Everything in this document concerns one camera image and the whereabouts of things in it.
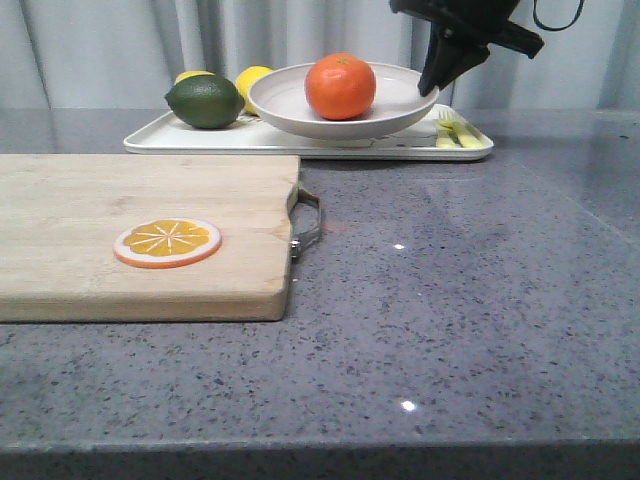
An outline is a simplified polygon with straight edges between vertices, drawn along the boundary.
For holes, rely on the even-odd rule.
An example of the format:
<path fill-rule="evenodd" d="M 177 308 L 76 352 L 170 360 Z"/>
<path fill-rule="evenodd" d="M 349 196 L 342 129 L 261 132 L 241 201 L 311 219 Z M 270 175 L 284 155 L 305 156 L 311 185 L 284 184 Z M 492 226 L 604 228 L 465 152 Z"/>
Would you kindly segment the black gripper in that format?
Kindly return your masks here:
<path fill-rule="evenodd" d="M 431 23 L 427 56 L 418 83 L 421 96 L 444 89 L 461 75 L 484 63 L 488 44 L 533 58 L 544 46 L 542 38 L 510 20 L 519 1 L 416 0 L 390 1 L 394 13 Z"/>

